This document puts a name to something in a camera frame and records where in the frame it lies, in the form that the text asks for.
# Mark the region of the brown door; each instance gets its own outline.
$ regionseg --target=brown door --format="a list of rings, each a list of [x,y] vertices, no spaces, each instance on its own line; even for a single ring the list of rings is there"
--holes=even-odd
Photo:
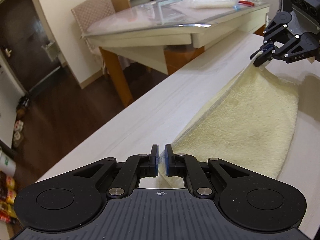
[[[41,48],[48,43],[32,0],[0,3],[0,48],[27,91],[60,65]]]

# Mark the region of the door handle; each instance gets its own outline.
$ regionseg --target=door handle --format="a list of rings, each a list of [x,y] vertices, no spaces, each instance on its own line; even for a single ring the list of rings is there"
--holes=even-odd
[[[12,49],[5,48],[4,52],[8,58],[11,57]]]

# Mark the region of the chair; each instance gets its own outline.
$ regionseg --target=chair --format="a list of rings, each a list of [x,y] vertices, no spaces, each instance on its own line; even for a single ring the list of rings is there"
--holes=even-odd
[[[71,12],[82,33],[85,33],[93,23],[116,13],[111,0],[87,0],[74,7]],[[102,71],[105,73],[106,68],[99,47],[92,45],[86,38],[84,38],[84,41],[95,61],[101,65]],[[118,56],[118,58],[122,69],[133,63],[133,61],[125,57]]]

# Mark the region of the white cloth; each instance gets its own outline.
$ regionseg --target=white cloth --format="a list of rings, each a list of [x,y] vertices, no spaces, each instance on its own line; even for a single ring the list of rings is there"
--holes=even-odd
[[[232,8],[239,0],[182,0],[178,5],[185,8]]]
[[[277,178],[295,128],[298,87],[253,61],[190,121],[172,143],[175,154],[217,157]],[[182,179],[164,176],[164,167],[160,173],[171,187],[183,187]]]

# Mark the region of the towel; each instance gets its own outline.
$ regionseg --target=towel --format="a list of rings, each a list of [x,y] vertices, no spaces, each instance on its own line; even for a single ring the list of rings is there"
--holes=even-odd
[[[178,135],[175,154],[200,162],[217,157],[276,179],[293,137],[298,87],[253,61],[212,98]],[[159,187],[184,188],[183,180],[165,175],[160,156]]]

